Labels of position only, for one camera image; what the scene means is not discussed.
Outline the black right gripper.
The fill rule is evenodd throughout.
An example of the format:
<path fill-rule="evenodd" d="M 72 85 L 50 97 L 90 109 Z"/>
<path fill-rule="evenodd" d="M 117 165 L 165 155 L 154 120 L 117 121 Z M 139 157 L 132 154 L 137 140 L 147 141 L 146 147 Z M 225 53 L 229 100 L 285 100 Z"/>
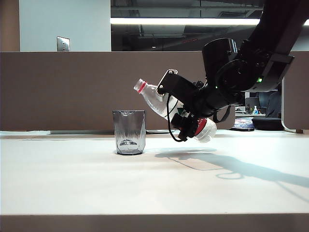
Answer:
<path fill-rule="evenodd" d="M 169 93 L 184 104 L 186 111 L 193 114 L 203 114 L 204 97 L 201 93 L 203 87 L 203 82 L 192 83 L 176 74 L 174 70 L 169 69 L 162 77 L 155 92 L 160 97 Z"/>

